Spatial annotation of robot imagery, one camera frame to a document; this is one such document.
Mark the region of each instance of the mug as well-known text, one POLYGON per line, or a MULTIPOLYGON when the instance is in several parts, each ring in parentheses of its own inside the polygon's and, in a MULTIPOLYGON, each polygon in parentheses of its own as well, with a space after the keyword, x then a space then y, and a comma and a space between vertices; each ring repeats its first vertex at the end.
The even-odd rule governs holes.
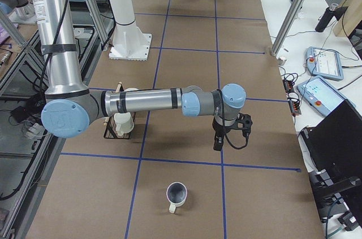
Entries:
POLYGON ((181 182, 173 182, 167 187, 167 199, 170 202, 169 212, 174 214, 177 207, 183 205, 187 198, 187 188, 181 182))

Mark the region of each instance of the computer monitor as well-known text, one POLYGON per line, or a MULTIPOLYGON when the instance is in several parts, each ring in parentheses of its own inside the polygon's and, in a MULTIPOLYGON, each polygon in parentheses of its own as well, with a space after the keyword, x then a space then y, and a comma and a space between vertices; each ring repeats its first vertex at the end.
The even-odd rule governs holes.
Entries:
MULTIPOLYGON (((317 169, 326 170, 334 183, 356 176, 362 179, 362 117, 344 100, 308 133, 308 147, 317 169)), ((362 186, 341 192, 362 226, 362 186)))

